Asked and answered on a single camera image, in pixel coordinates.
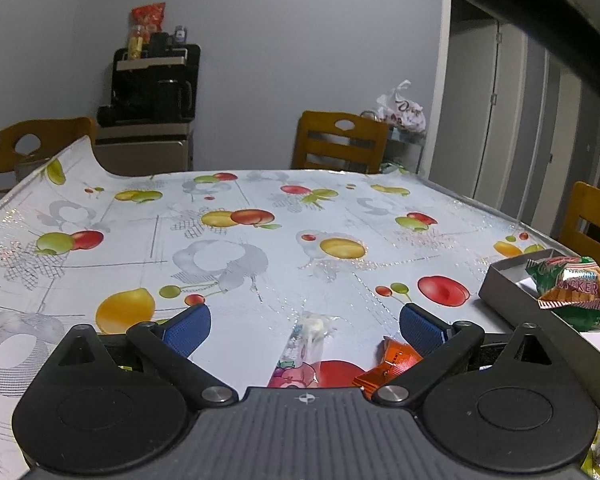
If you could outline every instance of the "orange candy wrapper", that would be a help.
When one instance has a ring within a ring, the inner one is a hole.
[[[382,362],[368,372],[353,379],[354,386],[361,386],[365,397],[371,395],[383,384],[387,384],[393,378],[422,360],[418,354],[407,343],[398,343],[390,337],[384,336],[384,357]]]

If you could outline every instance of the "tablecloth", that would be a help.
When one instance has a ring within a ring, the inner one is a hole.
[[[363,370],[407,301],[501,332],[477,298],[489,264],[546,244],[399,171],[125,178],[78,140],[0,202],[0,479],[26,470],[11,413],[74,324],[124,332],[204,302],[190,359],[242,394],[305,311],[338,318],[322,358]]]

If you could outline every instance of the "blue gripper pad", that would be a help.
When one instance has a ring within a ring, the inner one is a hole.
[[[448,341],[453,327],[414,303],[400,311],[400,334],[422,357]]]
[[[161,325],[162,341],[183,357],[189,357],[211,332],[211,312],[204,303],[189,307]]]

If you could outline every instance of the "cracker package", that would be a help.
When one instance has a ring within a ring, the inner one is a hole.
[[[529,260],[538,305],[552,310],[578,332],[600,332],[600,267],[586,256]]]

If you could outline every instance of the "black kitchen appliance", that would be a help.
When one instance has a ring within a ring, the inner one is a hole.
[[[140,59],[116,51],[111,76],[111,104],[98,109],[102,127],[152,123],[189,123],[196,115],[200,47],[171,48],[156,38]]]

